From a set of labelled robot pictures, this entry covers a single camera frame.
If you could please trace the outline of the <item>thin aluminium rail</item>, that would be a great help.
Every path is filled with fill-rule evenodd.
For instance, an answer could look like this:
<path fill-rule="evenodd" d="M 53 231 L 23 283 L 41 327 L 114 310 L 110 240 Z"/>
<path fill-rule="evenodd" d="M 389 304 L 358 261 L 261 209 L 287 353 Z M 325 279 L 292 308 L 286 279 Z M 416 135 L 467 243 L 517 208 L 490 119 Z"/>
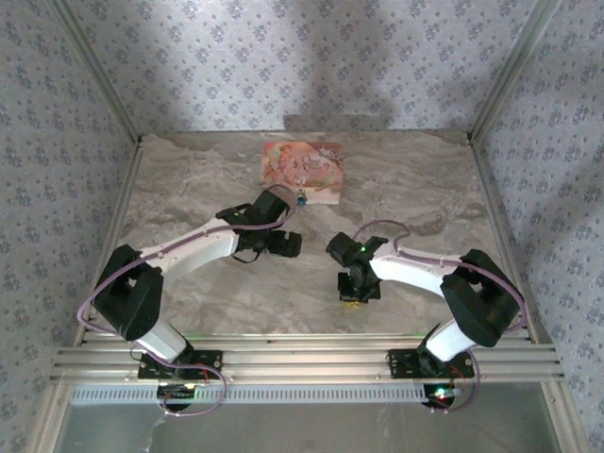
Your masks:
<path fill-rule="evenodd" d="M 259 341 L 259 342 L 277 342 L 277 341 L 392 341 L 392 342 L 411 342 L 419 343 L 423 339 L 421 335 L 411 334 L 393 334 L 393 333 L 334 333 L 334 334 L 212 334 L 212 335 L 191 335 L 189 341 L 209 342 L 209 341 Z M 84 334 L 82 343 L 91 342 L 125 342 L 121 337 L 109 335 L 107 333 Z M 496 345 L 503 345 L 507 342 L 529 342 L 532 340 L 529 333 L 524 329 L 519 333 L 509 333 L 500 338 Z"/>

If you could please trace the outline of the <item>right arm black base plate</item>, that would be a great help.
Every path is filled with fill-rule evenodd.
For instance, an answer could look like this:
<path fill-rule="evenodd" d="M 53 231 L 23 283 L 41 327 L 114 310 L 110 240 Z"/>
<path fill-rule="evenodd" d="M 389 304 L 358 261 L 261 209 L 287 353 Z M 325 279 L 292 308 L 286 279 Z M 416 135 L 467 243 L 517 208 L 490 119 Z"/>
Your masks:
<path fill-rule="evenodd" d="M 391 378 L 473 378 L 475 368 L 467 352 L 440 361 L 426 350 L 391 349 L 386 354 Z"/>

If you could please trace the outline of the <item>wide aluminium rail beam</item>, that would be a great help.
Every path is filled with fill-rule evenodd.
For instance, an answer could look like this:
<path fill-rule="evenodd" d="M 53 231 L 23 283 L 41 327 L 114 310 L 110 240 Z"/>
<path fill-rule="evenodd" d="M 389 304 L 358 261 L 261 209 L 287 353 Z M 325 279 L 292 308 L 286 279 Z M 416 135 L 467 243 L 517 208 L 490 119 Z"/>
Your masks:
<path fill-rule="evenodd" d="M 551 347 L 474 351 L 481 377 L 492 382 L 546 382 L 564 378 Z M 244 383 L 367 383 L 391 378 L 384 350 L 227 351 L 222 373 L 234 384 Z M 138 364 L 128 351 L 64 349 L 51 378 L 72 382 L 132 382 Z"/>

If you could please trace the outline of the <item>aluminium table edge rail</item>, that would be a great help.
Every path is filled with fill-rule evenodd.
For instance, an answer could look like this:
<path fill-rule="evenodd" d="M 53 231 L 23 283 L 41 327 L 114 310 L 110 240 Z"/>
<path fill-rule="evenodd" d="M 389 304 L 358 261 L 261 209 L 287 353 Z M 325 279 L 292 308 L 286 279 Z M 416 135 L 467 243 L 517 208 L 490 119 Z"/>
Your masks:
<path fill-rule="evenodd" d="M 530 297 L 525 289 L 517 266 L 515 265 L 512 247 L 509 243 L 509 236 L 506 229 L 506 218 L 499 211 L 499 203 L 497 202 L 497 193 L 495 183 L 489 177 L 488 165 L 484 157 L 480 154 L 479 149 L 475 144 L 470 142 L 473 162 L 477 172 L 477 178 L 482 194 L 485 199 L 485 206 L 487 208 L 489 218 L 491 221 L 492 229 L 495 236 L 496 246 L 501 258 L 503 270 L 509 277 L 515 287 L 521 292 L 525 300 L 526 316 L 524 317 L 525 327 L 524 330 L 527 332 L 526 336 L 531 340 L 533 344 L 539 344 L 539 332 L 536 330 L 532 313 L 530 310 Z"/>
<path fill-rule="evenodd" d="M 116 197 L 116 204 L 114 206 L 113 213 L 109 222 L 107 234 L 105 236 L 103 246 L 101 248 L 99 262 L 97 263 L 96 268 L 92 274 L 92 283 L 90 287 L 91 292 L 95 289 L 97 283 L 99 282 L 99 278 L 103 273 L 103 269 L 113 249 L 121 238 L 129 199 L 143 157 L 143 152 L 141 151 L 141 143 L 142 139 L 139 139 L 135 143 L 132 156 L 126 167 L 126 172 L 124 174 L 118 195 Z"/>

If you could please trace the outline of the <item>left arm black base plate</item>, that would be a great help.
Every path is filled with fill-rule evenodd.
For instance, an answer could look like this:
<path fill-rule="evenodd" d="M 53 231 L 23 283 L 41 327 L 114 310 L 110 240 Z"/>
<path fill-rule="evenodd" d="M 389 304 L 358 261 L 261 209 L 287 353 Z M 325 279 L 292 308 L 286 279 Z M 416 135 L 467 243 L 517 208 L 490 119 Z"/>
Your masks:
<path fill-rule="evenodd" d="M 186 350 L 178 358 L 176 364 L 199 365 L 203 364 L 220 371 L 222 368 L 223 352 L 220 350 Z M 142 379 L 189 379 L 189 380 L 215 380 L 217 376 L 204 370 L 186 368 L 179 369 L 161 364 L 148 353 L 143 353 L 140 358 L 138 378 Z"/>

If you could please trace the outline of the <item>aluminium corner post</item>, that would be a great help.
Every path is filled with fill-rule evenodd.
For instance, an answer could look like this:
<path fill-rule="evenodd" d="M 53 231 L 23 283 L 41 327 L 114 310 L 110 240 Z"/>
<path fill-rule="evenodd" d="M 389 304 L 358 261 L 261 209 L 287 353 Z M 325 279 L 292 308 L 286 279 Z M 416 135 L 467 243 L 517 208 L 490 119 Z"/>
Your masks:
<path fill-rule="evenodd" d="M 109 79 L 109 73 L 96 55 L 85 29 L 79 24 L 75 13 L 65 0 L 45 0 L 45 2 L 55 14 L 67 39 L 75 49 L 87 74 L 92 79 L 100 97 L 106 103 L 118 126 L 131 143 L 138 144 L 141 134 L 131 121 L 125 105 Z"/>
<path fill-rule="evenodd" d="M 484 139 L 561 3 L 562 0 L 533 1 L 526 21 L 496 72 L 493 85 L 467 132 L 468 142 L 472 147 L 478 146 Z"/>

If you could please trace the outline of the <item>aluminium frame leg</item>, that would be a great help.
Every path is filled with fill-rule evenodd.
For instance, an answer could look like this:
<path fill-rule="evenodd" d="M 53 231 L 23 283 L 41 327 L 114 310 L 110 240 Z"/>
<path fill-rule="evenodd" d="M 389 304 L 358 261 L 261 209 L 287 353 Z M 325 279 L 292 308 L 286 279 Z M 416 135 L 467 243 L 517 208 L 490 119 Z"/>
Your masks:
<path fill-rule="evenodd" d="M 41 431 L 34 453 L 54 453 L 59 441 L 63 421 L 71 400 L 72 385 L 53 384 L 41 413 Z"/>
<path fill-rule="evenodd" d="M 565 382 L 542 382 L 542 392 L 562 453 L 592 453 Z"/>

